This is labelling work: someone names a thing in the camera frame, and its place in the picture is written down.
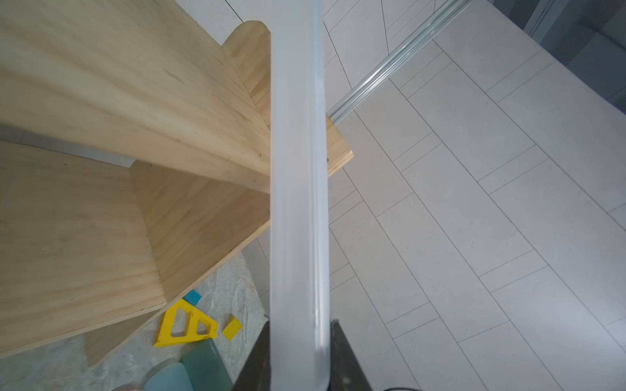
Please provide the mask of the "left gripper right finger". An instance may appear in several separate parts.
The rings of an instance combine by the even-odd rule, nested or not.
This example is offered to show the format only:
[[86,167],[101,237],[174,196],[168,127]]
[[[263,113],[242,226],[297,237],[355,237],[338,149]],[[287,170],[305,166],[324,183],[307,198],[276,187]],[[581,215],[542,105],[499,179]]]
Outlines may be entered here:
[[332,391],[372,391],[350,343],[337,319],[330,324],[330,380]]

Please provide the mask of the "clear white pencil case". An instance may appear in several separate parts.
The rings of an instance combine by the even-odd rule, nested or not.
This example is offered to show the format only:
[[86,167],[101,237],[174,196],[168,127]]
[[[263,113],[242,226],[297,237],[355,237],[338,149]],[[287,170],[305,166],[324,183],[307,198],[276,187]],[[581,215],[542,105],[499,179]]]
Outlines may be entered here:
[[275,1],[271,24],[270,365],[273,390],[330,381],[323,10]]

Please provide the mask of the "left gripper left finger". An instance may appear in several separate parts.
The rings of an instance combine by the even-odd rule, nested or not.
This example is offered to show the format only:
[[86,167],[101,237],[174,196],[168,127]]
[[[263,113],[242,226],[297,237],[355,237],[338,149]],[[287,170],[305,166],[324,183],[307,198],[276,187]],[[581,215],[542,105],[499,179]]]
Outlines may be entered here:
[[231,390],[269,391],[270,386],[270,322],[267,321]]

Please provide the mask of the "dark green pencil case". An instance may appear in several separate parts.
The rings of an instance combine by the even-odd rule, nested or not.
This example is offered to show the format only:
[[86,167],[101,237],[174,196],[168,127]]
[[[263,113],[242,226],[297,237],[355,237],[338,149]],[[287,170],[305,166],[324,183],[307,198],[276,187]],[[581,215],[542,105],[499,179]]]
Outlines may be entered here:
[[204,340],[181,359],[195,391],[231,391],[233,382],[213,339]]

